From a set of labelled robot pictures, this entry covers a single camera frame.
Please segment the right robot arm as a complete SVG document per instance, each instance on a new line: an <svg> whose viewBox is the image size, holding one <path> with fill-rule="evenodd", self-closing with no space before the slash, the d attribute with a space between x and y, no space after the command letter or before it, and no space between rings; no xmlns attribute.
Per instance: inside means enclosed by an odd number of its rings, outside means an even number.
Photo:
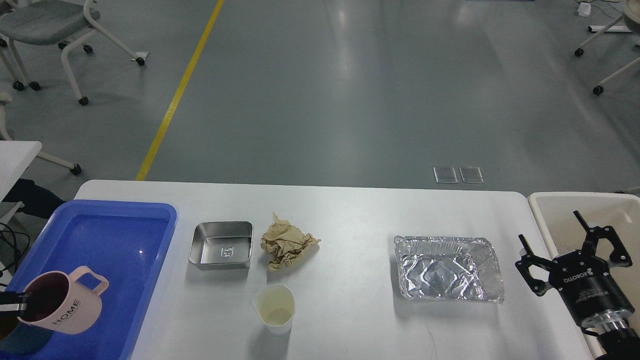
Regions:
<svg viewBox="0 0 640 360"><path fill-rule="evenodd" d="M614 227L591 226L578 210L573 214L585 230L581 248L546 259L520 234L524 253L515 267L538 297L558 291L576 326L598 340L601 360L637 360L640 338L629 323L635 309L611 275L612 268L631 267L633 260Z"/></svg>

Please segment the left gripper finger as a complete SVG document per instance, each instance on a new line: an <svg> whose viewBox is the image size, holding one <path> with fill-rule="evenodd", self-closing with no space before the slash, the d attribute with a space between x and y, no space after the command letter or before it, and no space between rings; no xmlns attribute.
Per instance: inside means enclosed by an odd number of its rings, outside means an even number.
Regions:
<svg viewBox="0 0 640 360"><path fill-rule="evenodd" d="M0 314L1 315L23 315L28 309L31 297L30 292L0 292Z"/></svg>

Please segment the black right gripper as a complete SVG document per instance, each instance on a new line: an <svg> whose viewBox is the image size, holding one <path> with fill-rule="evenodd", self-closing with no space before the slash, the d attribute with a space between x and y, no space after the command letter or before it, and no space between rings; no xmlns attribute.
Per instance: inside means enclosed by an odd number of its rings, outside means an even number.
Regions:
<svg viewBox="0 0 640 360"><path fill-rule="evenodd" d="M574 323L581 328L593 328L595 317L604 313L628 320L635 312L634 306L614 280L610 268L633 266L630 253L613 226L592 227L578 210L573 215L586 234L580 250L546 259L535 255L526 237L519 234L524 254L515 267L536 296L556 289ZM600 240L607 240L612 246L608 260L597 256ZM531 267L547 271L548 280L535 278Z"/></svg>

